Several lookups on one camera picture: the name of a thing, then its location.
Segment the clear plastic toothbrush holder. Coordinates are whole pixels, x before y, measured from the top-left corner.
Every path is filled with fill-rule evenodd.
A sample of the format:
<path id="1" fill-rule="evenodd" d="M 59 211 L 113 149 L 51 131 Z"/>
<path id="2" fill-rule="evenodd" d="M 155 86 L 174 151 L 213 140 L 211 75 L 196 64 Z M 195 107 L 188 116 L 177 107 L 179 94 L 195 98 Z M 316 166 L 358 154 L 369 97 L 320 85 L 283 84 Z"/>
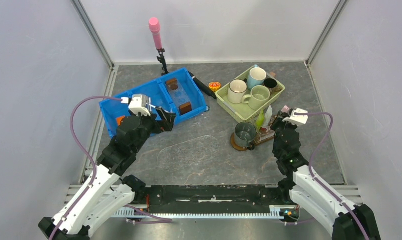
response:
<path id="1" fill-rule="evenodd" d="M 275 121 L 277 115 L 273 115 L 269 121 L 269 123 L 267 124 L 265 130 L 262 130 L 261 128 L 259 128 L 256 131 L 256 137 L 254 139 L 254 143 L 256 145 L 260 145 L 263 144 L 265 142 L 268 142 L 270 140 L 274 139 L 274 131 L 271 129 L 271 125 L 272 123 Z"/>

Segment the brown oval wooden tray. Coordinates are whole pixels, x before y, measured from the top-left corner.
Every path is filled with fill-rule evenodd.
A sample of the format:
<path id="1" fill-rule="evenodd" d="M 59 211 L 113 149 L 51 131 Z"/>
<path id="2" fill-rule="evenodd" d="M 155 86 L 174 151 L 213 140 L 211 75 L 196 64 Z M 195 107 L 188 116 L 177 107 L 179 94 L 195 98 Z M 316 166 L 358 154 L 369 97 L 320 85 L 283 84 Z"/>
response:
<path id="1" fill-rule="evenodd" d="M 240 152 L 254 150 L 256 146 L 274 139 L 275 132 L 271 130 L 271 125 L 276 120 L 277 115 L 271 117 L 265 130 L 257 129 L 255 121 L 240 122 L 236 125 L 230 137 L 231 146 Z"/>

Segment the white toothpaste tube red cap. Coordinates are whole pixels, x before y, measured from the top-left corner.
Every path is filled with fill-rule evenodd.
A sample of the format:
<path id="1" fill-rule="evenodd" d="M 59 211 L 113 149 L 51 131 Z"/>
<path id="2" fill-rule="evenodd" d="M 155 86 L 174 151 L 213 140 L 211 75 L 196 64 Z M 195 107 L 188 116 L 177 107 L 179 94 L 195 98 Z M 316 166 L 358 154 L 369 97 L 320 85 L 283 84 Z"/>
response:
<path id="1" fill-rule="evenodd" d="M 263 129 L 268 128 L 268 124 L 269 124 L 269 122 L 271 120 L 272 115 L 273 115 L 273 110 L 272 110 L 272 107 L 269 105 L 267 110 L 266 110 L 266 112 L 265 112 L 265 114 L 264 114 L 264 121 L 263 121 L 263 124 L 261 126 Z"/>

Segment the green toothpaste tube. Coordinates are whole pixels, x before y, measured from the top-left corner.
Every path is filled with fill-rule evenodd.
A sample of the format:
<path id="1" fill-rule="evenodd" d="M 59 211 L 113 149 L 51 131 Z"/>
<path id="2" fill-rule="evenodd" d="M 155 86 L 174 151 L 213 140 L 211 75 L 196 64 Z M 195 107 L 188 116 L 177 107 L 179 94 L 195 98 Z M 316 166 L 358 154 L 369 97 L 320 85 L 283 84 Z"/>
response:
<path id="1" fill-rule="evenodd" d="M 260 130 L 264 123 L 264 112 L 263 110 L 260 111 L 257 120 L 255 121 L 256 129 Z"/>

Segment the dark grey mug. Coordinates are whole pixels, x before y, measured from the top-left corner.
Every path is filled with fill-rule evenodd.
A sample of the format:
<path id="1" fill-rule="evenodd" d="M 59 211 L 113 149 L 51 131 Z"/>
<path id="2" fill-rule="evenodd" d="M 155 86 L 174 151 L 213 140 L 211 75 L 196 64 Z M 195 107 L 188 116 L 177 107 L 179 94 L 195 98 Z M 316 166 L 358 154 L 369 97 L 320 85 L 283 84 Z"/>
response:
<path id="1" fill-rule="evenodd" d="M 254 150 L 256 137 L 256 128 L 253 124 L 248 122 L 240 122 L 234 129 L 234 142 L 240 148 L 247 150 Z"/>

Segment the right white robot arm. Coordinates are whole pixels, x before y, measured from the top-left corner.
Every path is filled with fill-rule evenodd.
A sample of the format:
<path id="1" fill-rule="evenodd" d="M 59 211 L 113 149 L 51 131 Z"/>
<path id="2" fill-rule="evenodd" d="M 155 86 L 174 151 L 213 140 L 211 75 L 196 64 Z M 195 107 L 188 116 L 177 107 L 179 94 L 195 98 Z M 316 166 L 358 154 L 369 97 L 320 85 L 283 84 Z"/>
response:
<path id="1" fill-rule="evenodd" d="M 271 125 L 273 154 L 285 176 L 278 184 L 278 199 L 304 208 L 330 234 L 333 240 L 379 240 L 375 215 L 367 205 L 357 205 L 328 184 L 312 167 L 318 150 L 306 160 L 300 153 L 298 126 L 315 115 L 285 106 Z"/>

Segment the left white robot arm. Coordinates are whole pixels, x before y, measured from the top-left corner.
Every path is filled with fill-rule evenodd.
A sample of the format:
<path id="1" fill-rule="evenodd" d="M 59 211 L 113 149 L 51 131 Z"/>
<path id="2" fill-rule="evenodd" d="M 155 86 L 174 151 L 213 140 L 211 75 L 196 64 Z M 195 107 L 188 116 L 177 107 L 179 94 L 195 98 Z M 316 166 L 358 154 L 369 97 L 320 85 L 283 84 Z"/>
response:
<path id="1" fill-rule="evenodd" d="M 116 135 L 98 158 L 92 173 L 72 199 L 53 217 L 44 217 L 39 229 L 49 240 L 88 240 L 96 230 L 125 204 L 141 203 L 145 184 L 133 175 L 123 178 L 116 190 L 102 196 L 136 160 L 152 134 L 170 132 L 176 115 L 156 107 L 147 115 L 122 118 Z"/>

